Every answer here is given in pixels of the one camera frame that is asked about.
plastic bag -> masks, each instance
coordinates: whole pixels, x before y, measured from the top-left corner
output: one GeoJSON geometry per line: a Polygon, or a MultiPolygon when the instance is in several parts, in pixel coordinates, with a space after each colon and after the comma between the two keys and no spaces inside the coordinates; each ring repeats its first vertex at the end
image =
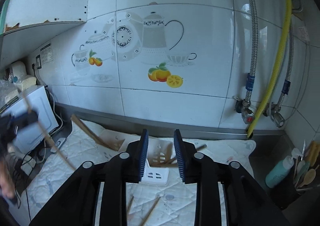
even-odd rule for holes
{"type": "Polygon", "coordinates": [[[12,83],[0,80],[0,108],[18,96],[18,90],[12,83]]]}
{"type": "Polygon", "coordinates": [[[21,76],[17,82],[14,83],[14,85],[18,88],[19,91],[24,91],[28,88],[30,88],[33,85],[36,85],[37,78],[31,76],[31,75],[24,75],[21,76]]]}

chopstick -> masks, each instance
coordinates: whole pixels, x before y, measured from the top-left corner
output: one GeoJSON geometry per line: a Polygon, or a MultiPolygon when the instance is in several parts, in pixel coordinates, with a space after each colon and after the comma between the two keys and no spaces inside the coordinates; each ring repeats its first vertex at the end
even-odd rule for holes
{"type": "Polygon", "coordinates": [[[296,161],[295,161],[295,162],[296,162],[296,165],[295,165],[295,167],[294,167],[293,178],[295,178],[295,176],[296,176],[296,173],[297,173],[297,167],[298,167],[298,158],[299,158],[299,157],[297,157],[297,158],[296,158],[296,161]]]}
{"type": "Polygon", "coordinates": [[[144,219],[142,220],[142,223],[140,223],[139,226],[144,226],[144,225],[146,224],[148,218],[150,217],[153,209],[156,207],[156,205],[157,205],[157,203],[159,202],[160,198],[161,198],[161,197],[159,196],[159,198],[155,201],[155,203],[153,204],[153,206],[151,207],[151,209],[148,211],[147,215],[144,217],[144,219]]]}
{"type": "MultiPolygon", "coordinates": [[[[24,95],[24,93],[22,93],[22,97],[24,98],[24,101],[26,102],[26,105],[28,107],[28,113],[31,113],[32,108],[31,108],[31,104],[29,102],[29,100],[27,99],[27,97],[24,95]]],[[[70,166],[70,168],[75,171],[76,168],[73,166],[72,163],[70,163],[69,160],[67,160],[67,158],[61,153],[60,149],[58,149],[53,141],[53,139],[51,138],[51,136],[48,134],[47,130],[44,128],[44,126],[37,121],[38,126],[40,128],[40,130],[42,131],[43,135],[44,135],[44,139],[47,141],[47,143],[57,152],[57,154],[70,166]]]]}
{"type": "MultiPolygon", "coordinates": [[[[202,149],[205,149],[207,147],[207,145],[206,144],[203,144],[203,145],[201,145],[201,146],[199,146],[198,148],[196,148],[196,150],[197,150],[197,152],[198,151],[200,151],[200,150],[202,150],[202,149]]],[[[169,159],[168,161],[164,161],[164,162],[162,162],[162,163],[160,163],[160,164],[158,164],[158,165],[164,165],[164,164],[171,164],[173,161],[175,161],[177,158],[176,157],[174,157],[174,158],[171,158],[171,159],[169,159]]]]}
{"type": "Polygon", "coordinates": [[[134,196],[132,195],[132,197],[129,201],[128,207],[127,207],[127,216],[129,215],[129,211],[130,211],[132,203],[133,203],[133,198],[134,198],[134,196]]]}
{"type": "Polygon", "coordinates": [[[102,141],[100,137],[98,137],[93,131],[88,128],[84,122],[82,122],[75,114],[72,114],[70,118],[84,133],[86,133],[89,137],[91,137],[97,144],[102,145],[106,148],[109,148],[114,151],[119,151],[119,148],[117,149],[114,146],[111,146],[105,142],[102,141]]]}

orange fruit illustration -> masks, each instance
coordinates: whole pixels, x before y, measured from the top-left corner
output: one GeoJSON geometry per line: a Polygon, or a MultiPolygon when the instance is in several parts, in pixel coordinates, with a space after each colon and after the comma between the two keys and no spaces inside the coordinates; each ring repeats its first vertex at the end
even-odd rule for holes
{"type": "Polygon", "coordinates": [[[148,73],[148,77],[149,77],[150,80],[158,81],[157,78],[156,78],[156,72],[157,71],[153,71],[151,75],[148,73]]]}
{"type": "Polygon", "coordinates": [[[96,65],[100,67],[102,65],[102,59],[96,58],[96,65]]]}
{"type": "Polygon", "coordinates": [[[172,88],[179,88],[183,84],[183,79],[178,75],[170,75],[167,78],[167,84],[172,88]]]}
{"type": "Polygon", "coordinates": [[[171,75],[170,71],[162,71],[162,70],[157,70],[155,71],[156,79],[160,82],[166,82],[167,77],[171,75]]]}
{"type": "Polygon", "coordinates": [[[96,63],[96,59],[94,57],[89,58],[90,65],[94,65],[96,63]]]}

wooden chopstick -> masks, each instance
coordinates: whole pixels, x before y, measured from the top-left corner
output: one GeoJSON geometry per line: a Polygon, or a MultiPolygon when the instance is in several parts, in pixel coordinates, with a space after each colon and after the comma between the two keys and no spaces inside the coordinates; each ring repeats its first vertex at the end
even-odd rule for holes
{"type": "Polygon", "coordinates": [[[159,202],[160,198],[161,198],[161,197],[159,196],[159,198],[155,201],[155,203],[153,204],[153,206],[151,207],[151,209],[148,211],[147,215],[144,217],[144,219],[142,220],[142,223],[140,223],[139,226],[144,226],[144,225],[146,224],[148,218],[150,217],[153,209],[156,207],[156,205],[157,205],[157,203],[159,202]]]}
{"type": "Polygon", "coordinates": [[[90,128],[88,128],[84,122],[82,122],[75,114],[72,114],[71,118],[70,118],[84,133],[86,133],[89,137],[91,137],[97,144],[102,145],[104,147],[107,147],[111,150],[114,151],[119,151],[119,149],[116,149],[114,146],[111,146],[105,142],[103,142],[103,140],[98,137],[93,131],[90,130],[90,128]]]}
{"type": "Polygon", "coordinates": [[[133,198],[134,198],[134,196],[132,195],[132,197],[131,197],[131,199],[129,201],[128,207],[127,207],[127,217],[129,215],[129,211],[130,211],[132,203],[133,203],[133,198]]]}
{"type": "MultiPolygon", "coordinates": [[[[200,151],[200,150],[202,150],[202,149],[205,149],[207,147],[207,145],[206,144],[203,144],[203,145],[201,145],[201,146],[199,146],[199,147],[197,147],[196,148],[196,150],[197,150],[197,152],[198,151],[200,151]]],[[[162,162],[162,163],[158,163],[158,164],[156,164],[156,166],[161,166],[161,165],[165,165],[165,164],[171,164],[173,161],[175,161],[177,158],[176,157],[174,157],[174,158],[171,158],[171,159],[169,159],[168,161],[164,161],[164,162],[162,162]]]]}
{"type": "MultiPolygon", "coordinates": [[[[24,101],[26,102],[26,105],[28,107],[28,113],[31,113],[32,108],[31,108],[31,104],[29,102],[29,100],[27,99],[27,97],[24,95],[24,93],[22,93],[22,97],[24,98],[24,101]]],[[[47,141],[47,143],[57,152],[57,154],[71,167],[71,169],[73,171],[76,170],[76,168],[73,166],[72,163],[70,163],[69,160],[67,160],[67,158],[61,153],[60,149],[58,149],[54,143],[54,141],[52,140],[51,136],[48,134],[47,130],[44,128],[44,126],[38,121],[38,126],[40,128],[40,130],[42,131],[42,133],[44,134],[44,139],[47,141]]]]}
{"type": "Polygon", "coordinates": [[[172,168],[172,167],[178,167],[178,164],[177,163],[153,163],[151,165],[151,167],[163,167],[163,168],[172,168]]]}
{"type": "Polygon", "coordinates": [[[298,158],[299,158],[299,157],[297,157],[297,158],[296,158],[296,164],[295,164],[295,167],[294,167],[294,172],[293,172],[293,179],[295,178],[295,176],[296,176],[296,173],[297,173],[297,167],[298,167],[298,158]]]}

white quilted mat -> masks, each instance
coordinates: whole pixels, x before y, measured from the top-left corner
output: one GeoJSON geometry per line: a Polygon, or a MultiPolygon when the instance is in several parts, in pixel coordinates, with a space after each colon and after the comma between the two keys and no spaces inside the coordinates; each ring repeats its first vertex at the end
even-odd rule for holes
{"type": "MultiPolygon", "coordinates": [[[[95,123],[84,121],[84,123],[97,135],[105,129],[95,123]]],[[[72,123],[72,132],[68,136],[61,151],[68,160],[79,167],[83,162],[90,160],[94,163],[109,161],[118,152],[97,145],[77,125],[72,123]]],[[[123,146],[129,142],[140,139],[140,136],[110,131],[117,139],[125,139],[123,146]]],[[[173,138],[160,138],[173,142],[173,138]]],[[[195,146],[207,144],[207,148],[200,152],[220,163],[229,163],[232,160],[240,162],[244,168],[253,176],[252,167],[249,163],[249,155],[255,149],[252,140],[218,140],[208,141],[199,139],[184,139],[192,142],[195,146]]],[[[50,197],[72,174],[71,168],[56,154],[51,155],[39,174],[33,179],[27,188],[31,218],[34,218],[50,197]]],[[[150,210],[154,201],[160,196],[160,200],[146,222],[146,226],[188,226],[194,225],[196,207],[196,185],[185,185],[181,182],[178,168],[170,168],[169,180],[165,186],[148,184],[127,184],[127,202],[134,196],[134,201],[128,215],[128,225],[139,225],[150,210]]],[[[224,207],[222,187],[220,187],[221,206],[224,207]]],[[[28,209],[26,194],[21,196],[22,205],[28,209]]],[[[98,199],[96,225],[99,221],[99,207],[101,195],[98,199]]],[[[221,217],[226,225],[225,210],[222,209],[221,217]]]]}

